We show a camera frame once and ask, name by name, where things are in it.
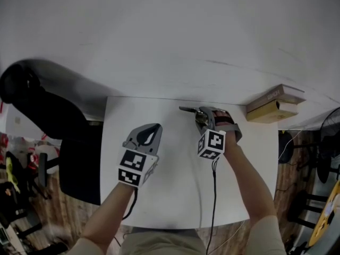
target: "chair backrest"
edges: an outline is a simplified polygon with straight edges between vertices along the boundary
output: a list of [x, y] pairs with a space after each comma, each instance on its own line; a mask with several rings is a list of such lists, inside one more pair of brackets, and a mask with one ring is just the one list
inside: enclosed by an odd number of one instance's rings
[[53, 139], [87, 142], [89, 124], [70, 101], [46, 92], [33, 70], [15, 63], [0, 77], [0, 97]]

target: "office chair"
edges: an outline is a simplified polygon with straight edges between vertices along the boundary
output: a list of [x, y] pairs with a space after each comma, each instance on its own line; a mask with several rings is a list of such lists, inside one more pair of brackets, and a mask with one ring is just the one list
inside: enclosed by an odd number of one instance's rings
[[33, 69], [14, 63], [0, 77], [0, 97], [13, 104], [45, 134], [62, 140], [58, 158], [39, 162], [39, 181], [46, 186], [46, 170], [59, 165], [60, 188], [79, 200], [100, 204], [100, 146], [102, 126], [90, 126], [70, 101], [46, 92]]

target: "cardboard box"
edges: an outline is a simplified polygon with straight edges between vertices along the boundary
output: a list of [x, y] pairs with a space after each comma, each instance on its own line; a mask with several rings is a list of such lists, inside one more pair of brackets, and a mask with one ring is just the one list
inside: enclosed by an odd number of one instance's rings
[[273, 123], [298, 114], [297, 104], [274, 100], [246, 115], [246, 120], [257, 123]]
[[280, 84], [279, 86], [276, 86], [273, 90], [270, 90], [260, 98], [249, 103], [246, 106], [246, 112], [249, 113], [275, 99], [283, 100], [289, 103], [299, 104], [305, 101], [303, 95], [304, 91], [302, 90]]

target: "white wall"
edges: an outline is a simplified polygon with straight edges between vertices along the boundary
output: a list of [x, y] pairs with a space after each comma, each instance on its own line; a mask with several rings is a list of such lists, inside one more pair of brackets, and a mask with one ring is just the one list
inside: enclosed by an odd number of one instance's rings
[[[229, 104], [284, 83], [308, 101], [283, 129], [340, 106], [340, 0], [0, 0], [0, 7], [1, 71], [44, 58], [110, 95]], [[73, 87], [81, 99], [103, 94]]]

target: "hand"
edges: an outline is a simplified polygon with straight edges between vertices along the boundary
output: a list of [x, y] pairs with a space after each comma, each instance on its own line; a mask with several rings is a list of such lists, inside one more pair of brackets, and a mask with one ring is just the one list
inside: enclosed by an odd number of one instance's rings
[[[231, 118], [229, 113], [225, 113], [225, 112], [221, 112], [219, 110], [216, 110], [214, 112], [212, 112], [214, 114], [214, 117], [220, 117], [220, 116], [226, 116]], [[231, 123], [229, 122], [220, 122], [216, 124], [217, 126], [219, 125], [231, 125]], [[225, 134], [225, 152], [227, 152], [227, 150], [230, 147], [234, 147], [236, 146], [236, 136], [235, 136], [235, 131], [227, 131]]]

